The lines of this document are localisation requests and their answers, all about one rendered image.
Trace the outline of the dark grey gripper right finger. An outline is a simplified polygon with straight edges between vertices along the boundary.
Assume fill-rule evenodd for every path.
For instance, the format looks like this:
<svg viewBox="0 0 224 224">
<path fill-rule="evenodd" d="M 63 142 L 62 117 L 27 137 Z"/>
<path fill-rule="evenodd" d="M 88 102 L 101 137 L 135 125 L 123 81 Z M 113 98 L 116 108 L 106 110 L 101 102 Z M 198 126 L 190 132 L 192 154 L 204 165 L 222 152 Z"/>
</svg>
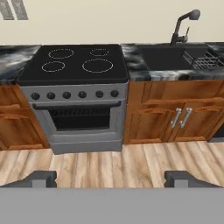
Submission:
<svg viewBox="0 0 224 224">
<path fill-rule="evenodd" d="M 164 186 L 172 188 L 191 188 L 191 187 L 218 187 L 218 185 L 195 178 L 188 171 L 165 171 Z"/>
</svg>

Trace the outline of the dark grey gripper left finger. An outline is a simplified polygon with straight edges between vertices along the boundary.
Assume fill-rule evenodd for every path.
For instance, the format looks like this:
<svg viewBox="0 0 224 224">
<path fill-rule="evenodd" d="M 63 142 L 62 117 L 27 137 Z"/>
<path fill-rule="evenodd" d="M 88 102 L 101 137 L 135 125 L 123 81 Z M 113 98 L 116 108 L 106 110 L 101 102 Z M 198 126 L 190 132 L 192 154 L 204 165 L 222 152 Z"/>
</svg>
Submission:
<svg viewBox="0 0 224 224">
<path fill-rule="evenodd" d="M 33 171 L 25 178 L 2 185 L 2 188 L 54 188 L 57 186 L 56 178 L 56 171 Z"/>
</svg>

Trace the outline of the wooden cupboard run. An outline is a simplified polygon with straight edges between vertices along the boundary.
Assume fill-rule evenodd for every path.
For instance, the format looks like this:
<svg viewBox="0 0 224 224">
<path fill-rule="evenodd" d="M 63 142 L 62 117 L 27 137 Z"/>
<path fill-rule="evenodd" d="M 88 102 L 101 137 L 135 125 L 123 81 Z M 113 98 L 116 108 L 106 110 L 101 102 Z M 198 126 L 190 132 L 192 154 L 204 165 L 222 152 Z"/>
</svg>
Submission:
<svg viewBox="0 0 224 224">
<path fill-rule="evenodd" d="M 0 85 L 0 151 L 48 148 L 46 135 L 18 85 Z"/>
</svg>

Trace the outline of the grey dishwasher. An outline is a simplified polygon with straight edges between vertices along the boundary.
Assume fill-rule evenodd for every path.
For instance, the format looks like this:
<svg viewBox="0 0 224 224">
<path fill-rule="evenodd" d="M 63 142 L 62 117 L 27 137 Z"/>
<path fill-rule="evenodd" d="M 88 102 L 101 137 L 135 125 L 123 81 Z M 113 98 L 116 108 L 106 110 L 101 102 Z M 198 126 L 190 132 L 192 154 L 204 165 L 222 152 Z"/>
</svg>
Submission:
<svg viewBox="0 0 224 224">
<path fill-rule="evenodd" d="M 224 142 L 224 123 L 216 131 L 213 137 L 209 140 L 209 143 L 219 143 Z"/>
</svg>

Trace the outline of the wooden cupboard door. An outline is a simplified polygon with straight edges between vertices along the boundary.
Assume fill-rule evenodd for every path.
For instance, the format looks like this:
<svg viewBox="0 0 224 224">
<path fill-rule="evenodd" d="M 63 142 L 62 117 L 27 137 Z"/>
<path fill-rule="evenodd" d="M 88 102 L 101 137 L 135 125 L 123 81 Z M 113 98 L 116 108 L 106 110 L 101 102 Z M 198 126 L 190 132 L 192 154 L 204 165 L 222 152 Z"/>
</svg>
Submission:
<svg viewBox="0 0 224 224">
<path fill-rule="evenodd" d="M 176 109 L 139 109 L 131 117 L 129 130 L 130 144 L 162 143 L 172 133 L 172 121 Z"/>
<path fill-rule="evenodd" d="M 224 106 L 211 105 L 192 108 L 185 126 L 180 128 L 174 137 L 176 142 L 206 141 L 220 128 L 224 122 Z"/>
</svg>

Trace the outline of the grey oven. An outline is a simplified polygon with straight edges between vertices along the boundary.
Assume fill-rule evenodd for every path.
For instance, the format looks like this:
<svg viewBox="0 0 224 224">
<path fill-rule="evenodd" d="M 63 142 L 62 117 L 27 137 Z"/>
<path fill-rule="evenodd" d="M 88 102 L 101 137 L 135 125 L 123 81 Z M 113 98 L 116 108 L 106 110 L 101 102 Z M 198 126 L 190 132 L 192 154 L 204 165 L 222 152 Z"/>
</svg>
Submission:
<svg viewBox="0 0 224 224">
<path fill-rule="evenodd" d="M 120 151 L 128 85 L 22 86 L 55 154 Z"/>
</svg>

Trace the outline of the grey oven door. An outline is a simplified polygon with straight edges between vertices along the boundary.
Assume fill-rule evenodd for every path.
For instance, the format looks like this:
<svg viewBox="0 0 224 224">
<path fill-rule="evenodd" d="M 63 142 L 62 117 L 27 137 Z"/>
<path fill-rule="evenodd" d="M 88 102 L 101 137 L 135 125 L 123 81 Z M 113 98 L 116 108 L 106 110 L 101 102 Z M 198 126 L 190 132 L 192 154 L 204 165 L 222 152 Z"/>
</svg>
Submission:
<svg viewBox="0 0 224 224">
<path fill-rule="evenodd" d="M 119 101 L 122 102 L 122 105 L 116 108 L 32 109 L 51 144 L 112 141 L 120 140 L 123 137 L 126 101 L 92 101 L 84 104 L 104 104 Z M 40 106 L 66 105 L 63 103 L 33 104 Z"/>
</svg>

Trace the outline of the wooden drawer front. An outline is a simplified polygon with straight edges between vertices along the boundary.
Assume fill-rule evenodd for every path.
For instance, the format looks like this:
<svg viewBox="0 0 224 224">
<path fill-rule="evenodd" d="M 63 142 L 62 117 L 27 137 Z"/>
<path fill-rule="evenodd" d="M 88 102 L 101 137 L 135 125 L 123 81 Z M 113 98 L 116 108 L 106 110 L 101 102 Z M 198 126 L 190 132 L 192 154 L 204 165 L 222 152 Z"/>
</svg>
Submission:
<svg viewBox="0 0 224 224">
<path fill-rule="evenodd" d="M 223 80 L 153 81 L 144 85 L 142 103 L 154 100 L 191 100 L 220 96 Z"/>
</svg>

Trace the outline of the black glass hob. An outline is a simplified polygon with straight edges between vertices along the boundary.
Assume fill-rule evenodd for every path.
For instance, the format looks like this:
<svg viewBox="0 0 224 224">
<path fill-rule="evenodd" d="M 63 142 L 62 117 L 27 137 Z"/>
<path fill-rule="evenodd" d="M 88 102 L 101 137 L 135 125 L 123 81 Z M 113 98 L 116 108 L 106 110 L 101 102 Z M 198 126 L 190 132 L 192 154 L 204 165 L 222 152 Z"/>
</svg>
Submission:
<svg viewBox="0 0 224 224">
<path fill-rule="evenodd" d="M 20 86 L 125 83 L 129 79 L 118 44 L 42 45 L 17 78 Z"/>
</svg>

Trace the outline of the black sink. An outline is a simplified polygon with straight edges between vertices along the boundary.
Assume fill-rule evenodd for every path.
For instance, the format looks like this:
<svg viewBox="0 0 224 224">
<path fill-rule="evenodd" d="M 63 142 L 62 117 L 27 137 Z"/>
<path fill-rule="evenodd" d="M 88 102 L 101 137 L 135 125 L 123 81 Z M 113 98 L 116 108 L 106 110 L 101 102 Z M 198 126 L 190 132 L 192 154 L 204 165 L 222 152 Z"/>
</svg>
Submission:
<svg viewBox="0 0 224 224">
<path fill-rule="evenodd" d="M 138 45 L 137 47 L 151 71 L 192 70 L 183 59 L 184 51 L 211 48 L 207 44 L 158 44 Z"/>
</svg>

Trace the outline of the dark grey tap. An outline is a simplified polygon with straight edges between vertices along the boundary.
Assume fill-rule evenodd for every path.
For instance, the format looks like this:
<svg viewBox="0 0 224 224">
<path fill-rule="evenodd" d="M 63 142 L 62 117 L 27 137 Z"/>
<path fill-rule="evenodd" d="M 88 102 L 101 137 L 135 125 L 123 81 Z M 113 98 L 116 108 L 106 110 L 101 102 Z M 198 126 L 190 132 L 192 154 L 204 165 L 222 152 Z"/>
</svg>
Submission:
<svg viewBox="0 0 224 224">
<path fill-rule="evenodd" d="M 190 28 L 187 28 L 184 36 L 179 36 L 179 29 L 180 29 L 181 23 L 183 20 L 185 20 L 187 18 L 189 20 L 194 20 L 194 21 L 198 20 L 200 18 L 200 10 L 198 10 L 198 9 L 191 10 L 178 18 L 174 33 L 171 36 L 171 42 L 170 42 L 171 46 L 175 46 L 177 43 L 186 43 L 187 42 L 188 32 L 189 32 Z"/>
</svg>

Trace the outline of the grey wall fixture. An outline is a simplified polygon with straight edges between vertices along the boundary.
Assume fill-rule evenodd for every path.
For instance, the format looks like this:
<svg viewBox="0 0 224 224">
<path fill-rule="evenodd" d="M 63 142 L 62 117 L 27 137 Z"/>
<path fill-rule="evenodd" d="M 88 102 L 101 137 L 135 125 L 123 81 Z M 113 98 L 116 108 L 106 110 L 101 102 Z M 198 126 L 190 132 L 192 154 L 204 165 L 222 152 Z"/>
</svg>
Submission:
<svg viewBox="0 0 224 224">
<path fill-rule="evenodd" d="M 4 20 L 28 20 L 23 0 L 0 0 L 0 14 Z"/>
</svg>

